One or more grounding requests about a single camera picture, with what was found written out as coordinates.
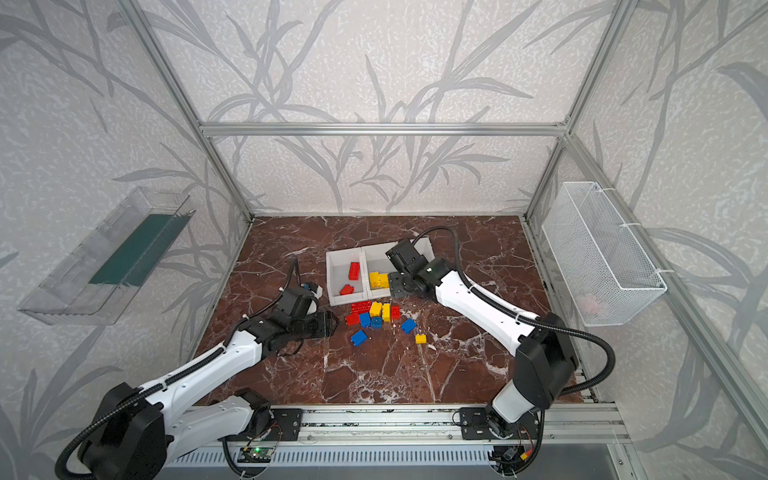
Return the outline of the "red long lego brick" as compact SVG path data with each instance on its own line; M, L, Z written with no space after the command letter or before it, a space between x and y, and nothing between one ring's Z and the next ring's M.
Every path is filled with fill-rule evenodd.
M360 278L360 263L351 262L349 266L348 279L351 281L358 281Z

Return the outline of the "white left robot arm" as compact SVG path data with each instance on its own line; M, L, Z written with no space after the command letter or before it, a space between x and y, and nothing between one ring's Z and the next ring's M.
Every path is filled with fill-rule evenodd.
M59 479L153 479L176 458L214 440L269 435L271 404L251 389L203 408L197 401L288 344L333 335L338 320L320 305L323 289L304 282L293 261L277 298L245 315L225 339L139 387L121 383L102 399L92 422L59 454ZM77 457L85 472L68 467Z

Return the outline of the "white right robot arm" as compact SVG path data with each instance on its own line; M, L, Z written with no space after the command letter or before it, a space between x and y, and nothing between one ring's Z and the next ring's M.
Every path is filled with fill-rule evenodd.
M453 261L429 260L417 250L417 242L436 230L451 234ZM454 228L432 227L415 238L404 238L386 251L386 257L396 270L390 280L392 286L402 283L406 294L460 313L515 358L512 380L486 406L486 421L494 436L511 436L525 415L543 412L562 396L590 389L614 371L616 354L603 338L567 327L552 312L541 316L517 307L471 280L461 267L460 242ZM579 366L575 339L600 347L606 361L593 377L569 385Z

